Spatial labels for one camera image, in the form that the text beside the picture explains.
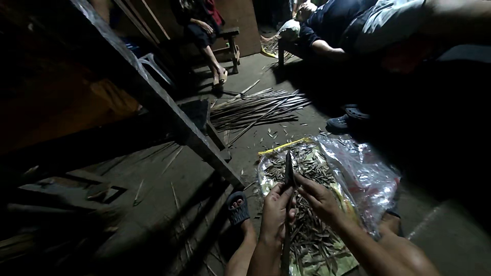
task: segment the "hand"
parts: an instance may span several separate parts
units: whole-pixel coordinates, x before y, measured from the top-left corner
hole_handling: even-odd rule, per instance
[[[198,22],[197,22],[197,24],[198,24],[198,26],[202,27],[202,28],[203,28],[203,30],[205,30],[205,32],[206,32],[207,34],[211,34],[211,33],[213,33],[213,28],[212,28],[212,27],[210,27],[210,25],[206,24],[205,22],[203,22],[203,21],[198,21]]]
[[[284,184],[278,183],[264,198],[263,221],[261,223],[261,232],[259,233],[261,241],[280,247],[285,239],[286,207],[293,193],[293,187],[283,191],[284,188]],[[293,197],[292,208],[288,212],[290,224],[295,221],[295,204],[295,197]]]
[[[329,223],[340,213],[339,205],[328,188],[297,173],[295,173],[295,180],[301,185],[299,193],[307,199],[314,212],[324,222]]]

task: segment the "blue sandal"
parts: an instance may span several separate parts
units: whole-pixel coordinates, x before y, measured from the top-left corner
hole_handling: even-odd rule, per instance
[[[237,202],[237,200],[242,199],[242,204],[240,204],[237,208],[233,208],[232,204]],[[247,198],[243,192],[235,192],[231,194],[226,201],[228,208],[228,219],[230,220],[230,224],[232,226],[239,225],[243,221],[250,218],[249,209],[247,208]]]

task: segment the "person sitting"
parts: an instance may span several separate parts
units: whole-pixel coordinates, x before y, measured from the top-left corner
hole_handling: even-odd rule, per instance
[[[191,39],[203,54],[213,73],[213,86],[227,81],[228,72],[215,58],[210,46],[217,40],[225,20],[215,8],[214,0],[172,0],[170,7],[184,36]]]
[[[329,0],[299,7],[300,45],[335,61],[364,55],[415,33],[453,43],[488,44],[491,1]]]

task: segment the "forearm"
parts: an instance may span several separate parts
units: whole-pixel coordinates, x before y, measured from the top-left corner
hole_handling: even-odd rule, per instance
[[[280,275],[282,242],[259,234],[256,249],[252,254],[248,276]]]
[[[377,276],[415,275],[413,271],[392,257],[342,211],[333,212],[328,221],[369,274]]]
[[[312,43],[312,50],[321,56],[325,56],[335,61],[345,61],[350,55],[345,53],[341,48],[333,48],[324,40],[316,40]]]
[[[199,24],[199,23],[201,23],[202,21],[201,21],[201,20],[194,19],[194,18],[191,18],[191,19],[189,19],[189,22],[190,22],[190,23]]]

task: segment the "person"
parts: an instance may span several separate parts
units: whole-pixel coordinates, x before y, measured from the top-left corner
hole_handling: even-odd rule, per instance
[[[419,33],[452,43],[488,44],[491,1],[329,0],[299,12],[300,45],[335,61],[384,49]]]
[[[301,185],[299,193],[307,199],[315,214],[341,237],[360,265],[377,276],[437,276],[436,267],[425,253],[409,240],[399,237],[400,218],[386,212],[379,225],[381,238],[374,241],[358,224],[338,207],[332,192],[324,186],[295,174]],[[285,223],[295,221],[295,197],[286,216],[286,206],[293,188],[277,184],[264,198],[263,218],[259,239],[248,216],[247,201],[242,192],[232,194],[228,200],[231,222],[240,225],[244,241],[230,258],[226,276],[280,275]]]
[[[213,86],[224,84],[228,72],[210,48],[225,24],[215,8],[215,0],[172,0],[170,5],[177,23],[184,27],[184,36],[194,42],[208,63],[213,73]]]

